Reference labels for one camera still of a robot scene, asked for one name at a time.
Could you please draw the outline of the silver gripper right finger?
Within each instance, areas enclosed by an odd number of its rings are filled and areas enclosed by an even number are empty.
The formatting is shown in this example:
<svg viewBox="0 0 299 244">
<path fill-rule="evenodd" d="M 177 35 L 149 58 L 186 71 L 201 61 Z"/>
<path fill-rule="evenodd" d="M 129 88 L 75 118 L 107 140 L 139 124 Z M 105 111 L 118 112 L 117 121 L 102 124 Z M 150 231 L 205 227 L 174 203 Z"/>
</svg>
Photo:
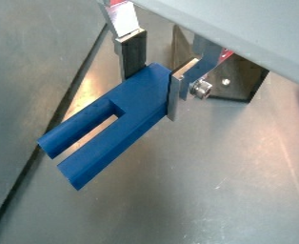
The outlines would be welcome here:
<svg viewBox="0 0 299 244">
<path fill-rule="evenodd" d="M 226 60 L 231 51 L 198 35 L 193 43 L 177 33 L 171 43 L 171 61 L 174 70 L 169 76 L 167 118 L 174 121 L 179 101 L 191 94 L 199 99 L 207 98 L 211 85 L 205 81 L 206 74 Z"/>
</svg>

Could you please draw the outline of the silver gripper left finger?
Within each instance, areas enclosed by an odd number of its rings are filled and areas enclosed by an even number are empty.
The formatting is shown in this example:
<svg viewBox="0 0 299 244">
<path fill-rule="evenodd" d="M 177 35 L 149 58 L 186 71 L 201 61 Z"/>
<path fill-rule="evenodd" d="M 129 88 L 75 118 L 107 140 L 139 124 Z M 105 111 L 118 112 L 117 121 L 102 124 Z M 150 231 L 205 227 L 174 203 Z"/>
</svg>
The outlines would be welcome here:
<svg viewBox="0 0 299 244">
<path fill-rule="evenodd" d="M 122 80 L 146 65 L 147 32 L 139 27 L 134 5 L 129 0 L 95 0 L 119 57 Z"/>
</svg>

